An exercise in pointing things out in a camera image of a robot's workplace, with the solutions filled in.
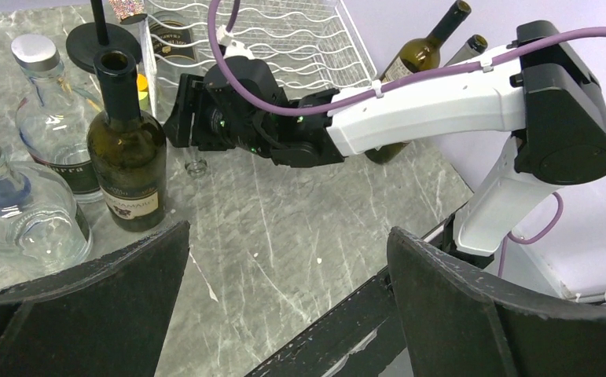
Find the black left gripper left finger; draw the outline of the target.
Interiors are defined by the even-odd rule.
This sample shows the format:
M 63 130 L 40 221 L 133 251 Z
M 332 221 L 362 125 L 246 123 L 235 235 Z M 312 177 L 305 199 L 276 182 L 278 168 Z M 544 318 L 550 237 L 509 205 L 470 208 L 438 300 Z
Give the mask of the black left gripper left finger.
M 152 376 L 189 252 L 180 221 L 0 290 L 0 376 Z

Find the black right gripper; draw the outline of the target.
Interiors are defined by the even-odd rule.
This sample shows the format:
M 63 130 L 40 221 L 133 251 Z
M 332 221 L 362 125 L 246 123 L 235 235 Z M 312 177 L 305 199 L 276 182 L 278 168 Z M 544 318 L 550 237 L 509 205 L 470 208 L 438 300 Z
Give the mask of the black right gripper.
M 204 78 L 182 73 L 171 114 L 163 131 L 175 148 L 197 147 L 200 151 L 212 150 L 209 120 L 204 115 L 211 104 L 205 89 Z

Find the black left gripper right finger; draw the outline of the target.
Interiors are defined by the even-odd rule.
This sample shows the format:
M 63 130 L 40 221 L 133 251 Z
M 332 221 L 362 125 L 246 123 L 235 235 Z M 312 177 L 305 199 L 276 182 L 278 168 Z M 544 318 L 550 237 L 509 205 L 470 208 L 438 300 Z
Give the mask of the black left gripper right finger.
M 404 229 L 387 266 L 416 376 L 606 376 L 606 306 L 503 280 Z

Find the clear glass wine bottle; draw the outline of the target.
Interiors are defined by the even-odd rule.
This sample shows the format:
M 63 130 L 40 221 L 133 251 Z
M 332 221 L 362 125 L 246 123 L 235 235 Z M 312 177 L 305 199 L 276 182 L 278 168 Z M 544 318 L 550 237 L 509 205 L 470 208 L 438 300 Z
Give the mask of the clear glass wine bottle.
M 160 121 L 171 115 L 178 92 L 179 76 L 203 76 L 196 48 L 192 46 L 193 31 L 179 13 L 158 11 L 149 21 L 152 47 L 156 58 L 157 111 Z

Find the dark green wine bottle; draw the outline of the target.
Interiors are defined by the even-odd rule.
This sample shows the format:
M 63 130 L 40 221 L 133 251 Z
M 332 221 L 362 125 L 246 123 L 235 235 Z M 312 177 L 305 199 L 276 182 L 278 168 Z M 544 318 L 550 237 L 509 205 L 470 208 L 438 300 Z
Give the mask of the dark green wine bottle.
M 165 216 L 167 139 L 160 123 L 140 108 L 131 54 L 102 50 L 94 68 L 105 109 L 86 137 L 92 166 L 113 221 L 128 232 L 144 232 Z

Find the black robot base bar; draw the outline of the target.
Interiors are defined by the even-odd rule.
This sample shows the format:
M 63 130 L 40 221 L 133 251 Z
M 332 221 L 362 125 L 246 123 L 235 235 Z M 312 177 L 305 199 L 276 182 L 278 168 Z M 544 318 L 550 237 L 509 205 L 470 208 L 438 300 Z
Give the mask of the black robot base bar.
M 459 376 L 454 328 L 432 305 L 415 303 L 405 280 L 423 273 L 398 250 L 396 228 L 387 238 L 387 265 L 282 346 L 251 376 L 376 376 L 403 352 L 415 376 Z

